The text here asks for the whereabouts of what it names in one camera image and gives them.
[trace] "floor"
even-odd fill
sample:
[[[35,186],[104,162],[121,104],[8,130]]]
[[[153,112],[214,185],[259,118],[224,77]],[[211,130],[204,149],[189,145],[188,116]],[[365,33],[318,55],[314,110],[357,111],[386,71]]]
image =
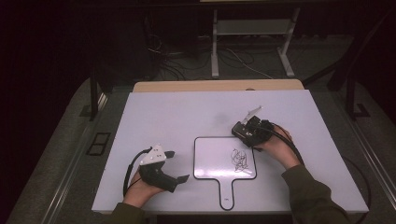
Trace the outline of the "floor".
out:
[[[304,80],[334,63],[351,41],[352,37],[348,35],[325,39],[293,38],[288,56],[295,78]],[[210,38],[202,36],[199,43],[197,55],[168,46],[166,54],[163,51],[164,60],[158,76],[153,80],[211,79]],[[278,36],[221,38],[219,79],[287,78],[276,53],[281,43]],[[158,46],[151,49],[163,50]],[[330,76],[306,88],[311,91],[332,139],[370,207],[367,215],[351,215],[351,220],[353,223],[393,223],[396,219],[392,194],[395,190],[392,180],[396,179],[393,162],[396,158],[393,150],[396,148],[396,127],[362,86],[357,88],[356,101],[366,107],[371,117],[350,120],[344,110],[345,88],[339,92],[328,91],[326,83]],[[98,116],[90,121],[87,117],[89,80],[82,83],[8,223],[25,223],[26,220],[30,223],[100,223],[106,220],[107,216],[93,212],[91,207],[114,139],[110,137],[102,156],[88,156],[85,152],[97,133],[114,136],[131,89],[131,86],[115,87],[103,98]],[[158,217],[157,223],[193,223],[192,218],[195,223],[290,223],[289,216]]]

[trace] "dark background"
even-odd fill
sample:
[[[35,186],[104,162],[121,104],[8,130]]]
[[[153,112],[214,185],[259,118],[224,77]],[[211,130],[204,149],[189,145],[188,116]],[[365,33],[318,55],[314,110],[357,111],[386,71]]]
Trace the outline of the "dark background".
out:
[[[364,35],[391,1],[343,1],[302,7],[295,35]],[[282,14],[282,8],[272,16]],[[64,1],[0,2],[0,222],[5,222],[35,169],[70,98],[92,72],[104,91],[150,80],[156,62],[147,34],[196,53],[195,37],[210,35],[210,10],[87,13]],[[262,10],[224,10],[227,17],[261,18]],[[396,123],[395,13],[360,56],[353,73]]]

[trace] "hand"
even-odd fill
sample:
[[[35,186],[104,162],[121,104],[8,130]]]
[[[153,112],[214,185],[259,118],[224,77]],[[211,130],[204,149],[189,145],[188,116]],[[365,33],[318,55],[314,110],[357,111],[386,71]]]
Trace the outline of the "hand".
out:
[[[274,131],[283,135],[286,139],[291,141],[291,136],[288,131],[280,128],[278,126],[274,126]],[[300,162],[297,159],[297,156],[291,150],[291,148],[283,142],[278,137],[272,135],[271,138],[258,144],[255,148],[260,148],[267,151],[274,159],[279,161],[286,169],[289,169],[293,166],[299,165]]]
[[[164,191],[164,189],[151,186],[144,182],[140,178],[139,171],[134,174],[131,183],[132,186],[129,187],[122,202],[138,208],[141,208],[155,194]]]

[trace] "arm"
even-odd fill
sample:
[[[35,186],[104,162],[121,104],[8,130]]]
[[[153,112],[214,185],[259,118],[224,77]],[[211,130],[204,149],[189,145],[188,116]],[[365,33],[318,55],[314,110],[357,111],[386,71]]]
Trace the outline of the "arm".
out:
[[[107,224],[146,223],[145,212],[141,207],[152,196],[163,192],[163,189],[148,185],[141,180],[139,172],[134,174],[131,183],[122,203],[117,204]]]
[[[274,131],[291,141],[289,132],[276,126]],[[350,223],[344,209],[332,201],[331,190],[309,174],[282,140],[272,136],[255,148],[267,151],[285,167],[282,176],[289,186],[290,208],[298,223]]]

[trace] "white tabletop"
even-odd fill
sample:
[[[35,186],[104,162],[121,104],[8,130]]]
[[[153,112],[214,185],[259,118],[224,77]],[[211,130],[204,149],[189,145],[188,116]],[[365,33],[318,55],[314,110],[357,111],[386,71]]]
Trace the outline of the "white tabletop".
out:
[[[309,91],[132,92],[128,98],[93,211],[110,213],[122,201],[128,165],[143,149],[161,144],[176,155],[163,171],[190,175],[174,193],[154,196],[144,209],[151,214],[289,213],[284,168],[265,152],[254,151],[257,176],[233,182],[234,206],[219,205],[219,184],[193,177],[194,140],[200,136],[232,136],[231,128],[249,110],[290,131],[313,177],[332,189],[332,199],[350,213],[367,206],[347,170]]]

